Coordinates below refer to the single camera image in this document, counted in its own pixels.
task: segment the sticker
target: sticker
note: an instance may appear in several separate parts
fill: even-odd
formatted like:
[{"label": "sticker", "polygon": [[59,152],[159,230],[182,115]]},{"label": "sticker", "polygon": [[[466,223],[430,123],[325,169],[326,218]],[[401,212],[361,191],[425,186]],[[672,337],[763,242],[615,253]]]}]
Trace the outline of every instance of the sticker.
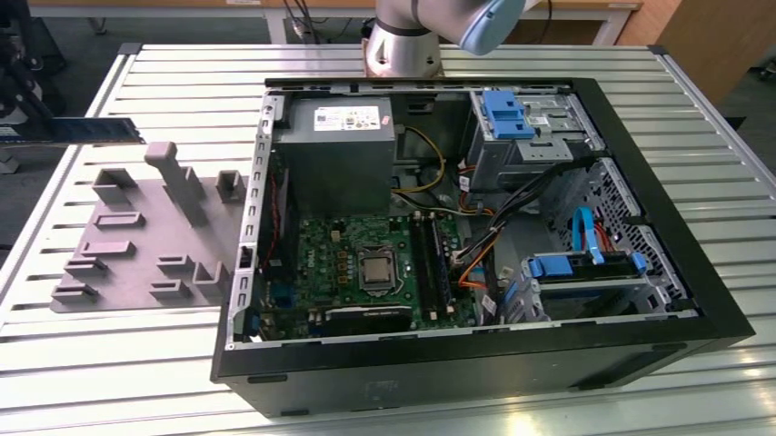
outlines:
[{"label": "sticker", "polygon": [[531,125],[539,125],[539,124],[549,125],[549,120],[547,119],[545,116],[529,116],[529,124]]},{"label": "sticker", "polygon": [[458,177],[458,183],[461,184],[461,191],[468,193],[469,192],[469,178],[465,177],[464,175],[461,175]]},{"label": "sticker", "polygon": [[317,132],[342,130],[380,130],[380,110],[377,106],[338,106],[316,109]]},{"label": "sticker", "polygon": [[488,294],[482,296],[482,307],[491,313],[491,315],[496,316],[496,302],[488,296]]}]

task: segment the blue clip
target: blue clip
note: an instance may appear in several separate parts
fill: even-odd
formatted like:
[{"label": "blue clip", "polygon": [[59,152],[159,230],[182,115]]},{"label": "blue clip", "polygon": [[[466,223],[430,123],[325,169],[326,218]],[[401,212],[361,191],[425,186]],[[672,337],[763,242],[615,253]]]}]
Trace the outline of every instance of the blue clip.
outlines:
[{"label": "blue clip", "polygon": [[493,124],[496,139],[532,139],[536,135],[525,121],[525,106],[512,91],[482,91],[482,112]]},{"label": "blue clip", "polygon": [[633,261],[633,266],[636,266],[636,271],[639,271],[639,274],[644,275],[647,272],[647,259],[644,259],[644,254],[640,252],[632,252],[631,261]]},{"label": "blue clip", "polygon": [[532,270],[533,278],[545,275],[545,270],[543,269],[543,264],[539,262],[539,259],[529,260],[529,270]]},{"label": "blue clip", "polygon": [[572,263],[567,256],[541,256],[529,260],[532,277],[559,277],[573,275]]},{"label": "blue clip", "polygon": [[[580,236],[580,221],[583,222],[585,232],[585,245],[583,247],[583,238]],[[596,237],[596,224],[593,222],[593,211],[587,206],[580,206],[573,213],[572,219],[572,248],[576,252],[588,250],[593,256],[593,264],[604,263],[604,256],[599,248],[599,238]]]}]

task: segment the expansion slot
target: expansion slot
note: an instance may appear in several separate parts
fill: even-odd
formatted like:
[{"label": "expansion slot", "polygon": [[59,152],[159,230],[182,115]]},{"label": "expansion slot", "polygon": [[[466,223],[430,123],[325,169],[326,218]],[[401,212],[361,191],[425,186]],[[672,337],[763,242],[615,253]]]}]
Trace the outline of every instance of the expansion slot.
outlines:
[{"label": "expansion slot", "polygon": [[417,279],[417,293],[421,303],[421,310],[426,320],[438,319],[438,311],[444,305],[440,301],[437,283],[428,256],[428,243],[430,242],[426,233],[425,216],[417,214],[410,219],[410,239],[413,246],[414,277]]},{"label": "expansion slot", "polygon": [[448,270],[448,260],[445,259],[440,226],[434,219],[434,213],[430,214],[426,220],[426,237],[430,240],[428,243],[428,257],[430,259],[432,272],[437,284],[437,293],[444,311],[452,313],[453,289],[450,288],[450,272]]}]

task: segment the slatted metal surface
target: slatted metal surface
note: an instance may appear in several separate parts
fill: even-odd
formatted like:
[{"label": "slatted metal surface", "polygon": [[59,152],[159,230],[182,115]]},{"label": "slatted metal surface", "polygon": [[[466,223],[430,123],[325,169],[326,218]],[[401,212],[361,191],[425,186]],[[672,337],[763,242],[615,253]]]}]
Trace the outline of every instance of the slatted metal surface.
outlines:
[{"label": "slatted metal surface", "polygon": [[[98,196],[103,167],[158,177],[145,147],[71,147],[0,280],[0,432],[170,434],[774,434],[776,202],[770,176],[640,48],[444,50],[449,76],[600,80],[758,335],[617,390],[269,421],[209,381],[217,308],[55,314],[47,306]],[[266,77],[361,75],[356,46],[151,45],[121,56],[92,114],[129,115],[147,141],[178,143],[202,176],[247,173]]]}]

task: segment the wooden table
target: wooden table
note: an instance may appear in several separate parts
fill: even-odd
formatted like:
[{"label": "wooden table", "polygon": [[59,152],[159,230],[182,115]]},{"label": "wooden table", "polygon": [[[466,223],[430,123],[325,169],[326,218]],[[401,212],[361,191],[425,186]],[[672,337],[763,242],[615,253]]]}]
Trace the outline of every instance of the wooden table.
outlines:
[{"label": "wooden table", "polygon": [[[314,17],[366,18],[376,15],[376,0],[308,0]],[[593,45],[613,45],[641,0],[553,0],[553,21],[601,22]],[[31,0],[35,16],[71,17],[262,17],[270,41],[287,44],[283,0]],[[547,2],[521,20],[547,20]]]}]

